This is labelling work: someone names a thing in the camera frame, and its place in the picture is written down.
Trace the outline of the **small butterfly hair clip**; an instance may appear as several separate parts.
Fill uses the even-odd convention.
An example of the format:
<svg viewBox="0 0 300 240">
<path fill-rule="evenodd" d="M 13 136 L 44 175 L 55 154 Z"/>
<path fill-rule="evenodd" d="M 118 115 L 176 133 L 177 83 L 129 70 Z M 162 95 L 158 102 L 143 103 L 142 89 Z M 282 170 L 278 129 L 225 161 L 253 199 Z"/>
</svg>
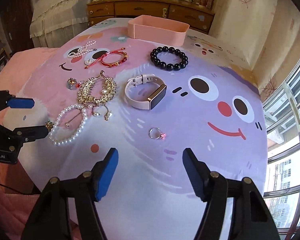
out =
<svg viewBox="0 0 300 240">
<path fill-rule="evenodd" d="M 77 80 L 74 78 L 69 78 L 66 82 L 66 87 L 69 90 L 74 90 L 77 88 Z"/>
</svg>

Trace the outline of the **gold ornate hair crown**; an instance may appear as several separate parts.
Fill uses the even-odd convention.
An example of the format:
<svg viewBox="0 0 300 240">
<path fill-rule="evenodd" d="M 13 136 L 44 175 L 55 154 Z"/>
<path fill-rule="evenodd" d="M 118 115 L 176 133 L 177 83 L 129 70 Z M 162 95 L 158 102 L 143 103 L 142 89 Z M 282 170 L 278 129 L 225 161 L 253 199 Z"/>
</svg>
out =
<svg viewBox="0 0 300 240">
<path fill-rule="evenodd" d="M 112 116 L 112 112 L 109 110 L 107 103 L 113 100 L 116 94 L 117 84 L 113 77 L 106 76 L 104 70 L 101 70 L 96 77 L 90 77 L 83 83 L 81 83 L 77 92 L 78 103 L 92 107 L 93 116 L 97 116 L 97 109 L 104 107 L 106 113 L 104 119 L 108 121 Z"/>
</svg>

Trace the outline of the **pink smart watch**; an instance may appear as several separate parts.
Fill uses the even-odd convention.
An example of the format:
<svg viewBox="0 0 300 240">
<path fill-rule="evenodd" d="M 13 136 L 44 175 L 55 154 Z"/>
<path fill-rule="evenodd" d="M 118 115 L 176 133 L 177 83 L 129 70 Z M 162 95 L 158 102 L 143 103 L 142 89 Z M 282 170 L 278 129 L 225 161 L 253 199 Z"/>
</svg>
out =
<svg viewBox="0 0 300 240">
<path fill-rule="evenodd" d="M 167 85 L 154 74 L 141 74 L 129 79 L 125 86 L 125 100 L 131 107 L 152 110 L 166 95 Z"/>
</svg>

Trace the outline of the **pink blanket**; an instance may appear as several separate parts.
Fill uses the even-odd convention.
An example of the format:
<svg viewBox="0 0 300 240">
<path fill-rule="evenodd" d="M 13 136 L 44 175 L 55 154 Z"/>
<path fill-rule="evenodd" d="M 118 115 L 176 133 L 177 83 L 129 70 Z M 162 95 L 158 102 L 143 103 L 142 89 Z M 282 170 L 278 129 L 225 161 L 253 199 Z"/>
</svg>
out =
<svg viewBox="0 0 300 240">
<path fill-rule="evenodd" d="M 55 55 L 56 48 L 34 48 L 14 54 L 0 73 L 0 90 L 16 94 L 38 67 Z M 0 187 L 0 239 L 20 239 L 38 194 L 20 163 L 0 163 L 0 183 L 24 194 Z"/>
</svg>

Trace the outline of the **white lace cover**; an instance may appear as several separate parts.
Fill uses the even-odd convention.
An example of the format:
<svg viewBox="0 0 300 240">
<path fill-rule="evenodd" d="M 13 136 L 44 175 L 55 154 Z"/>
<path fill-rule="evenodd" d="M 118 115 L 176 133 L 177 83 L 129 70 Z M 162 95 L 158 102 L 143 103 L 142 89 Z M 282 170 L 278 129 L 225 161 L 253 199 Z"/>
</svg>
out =
<svg viewBox="0 0 300 240">
<path fill-rule="evenodd" d="M 57 48 L 88 27 L 87 4 L 92 0 L 31 0 L 30 39 L 34 46 Z"/>
</svg>

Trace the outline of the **cartoon printed table mat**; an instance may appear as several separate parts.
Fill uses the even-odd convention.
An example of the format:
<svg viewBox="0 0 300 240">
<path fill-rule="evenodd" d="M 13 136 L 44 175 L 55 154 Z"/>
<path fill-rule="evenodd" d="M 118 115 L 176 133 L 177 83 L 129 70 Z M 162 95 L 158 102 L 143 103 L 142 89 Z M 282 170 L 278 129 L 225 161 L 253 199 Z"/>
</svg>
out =
<svg viewBox="0 0 300 240">
<path fill-rule="evenodd" d="M 105 197 L 96 204 L 108 239 L 193 239 L 205 204 L 195 195 L 183 165 L 191 148 L 211 170 L 226 178 L 250 177 L 263 190 L 267 137 L 262 103 L 243 54 L 211 36 L 189 30 L 180 50 L 188 64 L 179 71 L 156 67 L 150 53 L 157 44 L 128 36 L 126 18 L 101 22 L 58 49 L 36 69 L 20 91 L 32 109 L 6 115 L 16 126 L 56 121 L 77 101 L 69 78 L 84 81 L 101 70 L 113 77 L 116 94 L 107 103 L 112 116 L 88 115 L 82 133 L 64 146 L 41 139 L 23 146 L 19 161 L 42 189 L 47 181 L 75 178 L 102 160 L 112 147 L 119 162 Z M 93 63 L 86 66 L 85 60 Z M 154 74 L 167 85 L 152 109 L 125 100 L 129 79 Z M 158 127 L 163 140 L 151 139 Z"/>
</svg>

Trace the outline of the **pink storage tray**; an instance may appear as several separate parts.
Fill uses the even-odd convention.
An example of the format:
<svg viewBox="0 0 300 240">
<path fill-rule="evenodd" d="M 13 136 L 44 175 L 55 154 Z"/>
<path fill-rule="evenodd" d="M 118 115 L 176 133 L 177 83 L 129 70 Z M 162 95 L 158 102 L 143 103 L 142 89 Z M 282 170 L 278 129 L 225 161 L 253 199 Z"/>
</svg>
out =
<svg viewBox="0 0 300 240">
<path fill-rule="evenodd" d="M 128 36 L 181 47 L 190 25 L 166 18 L 141 15 L 128 21 Z"/>
</svg>

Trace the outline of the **floral cream curtain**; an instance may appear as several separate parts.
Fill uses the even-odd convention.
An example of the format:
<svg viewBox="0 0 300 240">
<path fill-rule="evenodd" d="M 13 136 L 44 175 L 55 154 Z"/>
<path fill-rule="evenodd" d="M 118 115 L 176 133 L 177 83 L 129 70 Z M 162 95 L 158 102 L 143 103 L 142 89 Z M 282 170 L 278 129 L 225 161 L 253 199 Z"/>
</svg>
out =
<svg viewBox="0 0 300 240">
<path fill-rule="evenodd" d="M 214 0 L 209 34 L 239 49 L 265 101 L 300 60 L 300 12 L 291 0 Z"/>
</svg>

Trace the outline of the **wooden desk with drawers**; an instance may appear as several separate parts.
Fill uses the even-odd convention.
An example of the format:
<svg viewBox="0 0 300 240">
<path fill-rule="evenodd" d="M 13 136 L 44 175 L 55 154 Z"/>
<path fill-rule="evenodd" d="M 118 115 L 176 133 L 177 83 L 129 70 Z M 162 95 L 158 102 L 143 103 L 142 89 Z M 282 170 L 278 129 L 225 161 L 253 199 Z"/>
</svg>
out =
<svg viewBox="0 0 300 240">
<path fill-rule="evenodd" d="M 179 0 L 102 0 L 87 4 L 88 25 L 109 18 L 135 18 L 150 15 L 190 25 L 191 29 L 208 34 L 214 13 L 205 7 Z"/>
</svg>

